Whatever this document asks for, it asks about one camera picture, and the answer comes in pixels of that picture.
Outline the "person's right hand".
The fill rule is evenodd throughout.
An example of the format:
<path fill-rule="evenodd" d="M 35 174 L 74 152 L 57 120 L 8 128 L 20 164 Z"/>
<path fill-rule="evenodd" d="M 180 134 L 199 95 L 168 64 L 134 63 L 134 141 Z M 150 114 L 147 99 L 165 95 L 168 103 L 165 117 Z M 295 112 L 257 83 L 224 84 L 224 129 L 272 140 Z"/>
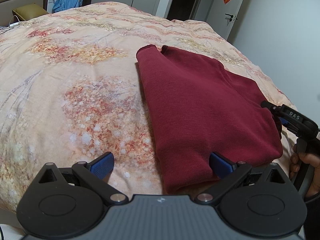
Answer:
<path fill-rule="evenodd" d="M 296 173 L 300 169 L 300 163 L 303 162 L 305 164 L 310 164 L 314 168 L 313 180 L 306 193 L 306 197 L 313 197 L 319 193 L 320 189 L 320 174 L 319 174 L 319 163 L 320 159 L 319 156 L 313 153 L 304 153 L 304 152 L 297 152 L 297 145 L 295 144 L 293 147 L 294 154 L 291 155 L 290 161 L 290 171 L 289 171 L 289 178 L 292 179 Z"/>

